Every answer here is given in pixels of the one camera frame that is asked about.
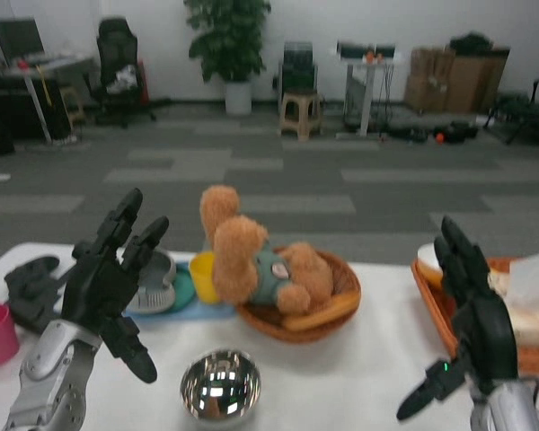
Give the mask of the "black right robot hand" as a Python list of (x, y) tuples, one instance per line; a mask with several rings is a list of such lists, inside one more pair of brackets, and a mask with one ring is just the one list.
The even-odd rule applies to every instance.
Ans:
[(451, 322), (458, 345), (454, 358), (438, 359), (426, 369), (425, 380), (398, 408), (400, 421), (413, 417), (433, 400), (445, 400), (467, 377), (486, 393), (492, 391), (495, 381), (518, 378), (517, 343), (508, 308), (489, 285), (490, 267), (481, 248), (446, 215), (434, 250), (444, 290), (455, 299)]

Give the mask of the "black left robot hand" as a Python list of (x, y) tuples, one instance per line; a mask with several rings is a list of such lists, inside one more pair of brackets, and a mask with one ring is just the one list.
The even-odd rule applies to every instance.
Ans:
[(95, 241), (78, 247), (76, 264), (66, 282), (61, 318), (101, 338), (110, 353), (121, 359), (142, 382), (157, 380), (157, 370), (139, 329), (123, 312), (138, 291), (141, 270), (149, 263), (169, 227), (156, 218), (142, 233), (133, 225), (143, 193), (133, 188), (100, 225)]

